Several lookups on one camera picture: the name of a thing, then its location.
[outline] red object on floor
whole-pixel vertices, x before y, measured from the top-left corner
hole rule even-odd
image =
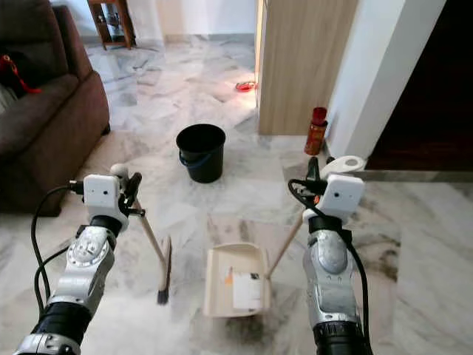
[[[256,87],[256,83],[254,81],[245,81],[243,83],[238,83],[235,86],[235,89],[237,89],[240,92],[248,92],[253,90]]]

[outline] black bucket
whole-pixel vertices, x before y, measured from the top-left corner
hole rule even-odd
[[[180,162],[191,179],[211,183],[222,175],[225,132],[211,124],[195,124],[177,135]]]

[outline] orange bottle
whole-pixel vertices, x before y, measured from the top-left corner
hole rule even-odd
[[[313,109],[312,121],[310,122],[309,133],[307,134],[307,143],[304,152],[309,155],[317,155],[320,153],[322,143],[324,141],[325,130],[327,128],[327,109],[324,107],[316,107]]]

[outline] bucket handle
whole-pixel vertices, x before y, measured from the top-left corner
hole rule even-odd
[[[211,154],[207,154],[203,158],[200,158],[198,161],[189,163],[186,159],[184,159],[182,152],[179,151],[179,160],[184,166],[187,167],[187,169],[200,168],[210,158],[210,156]]]

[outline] broom handle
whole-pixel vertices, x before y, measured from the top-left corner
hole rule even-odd
[[[138,202],[138,199],[135,199],[135,205],[134,207],[136,209],[142,210],[143,208],[141,207],[140,202]],[[140,222],[141,225],[143,226],[143,229],[145,230],[145,234],[148,237],[149,242],[153,246],[154,251],[156,252],[157,257],[159,258],[160,262],[165,263],[166,260],[164,259],[163,252],[161,251],[160,245],[158,244],[156,237],[154,236],[153,230],[151,226],[149,225],[148,218],[146,216],[140,216]]]
[[[277,256],[276,260],[274,261],[273,265],[270,267],[269,271],[266,273],[265,276],[266,276],[267,279],[271,278],[271,275],[272,275],[274,269],[277,267],[279,261],[281,260],[282,255],[285,253],[285,251],[288,248],[290,242],[292,241],[292,239],[294,239],[294,237],[297,234],[297,231],[299,230],[299,228],[301,228],[301,226],[302,226],[302,213],[297,218],[296,224],[294,224],[293,227],[290,229],[290,232],[287,235],[287,239],[286,239],[284,245],[279,250],[279,253],[278,253],[278,256]]]

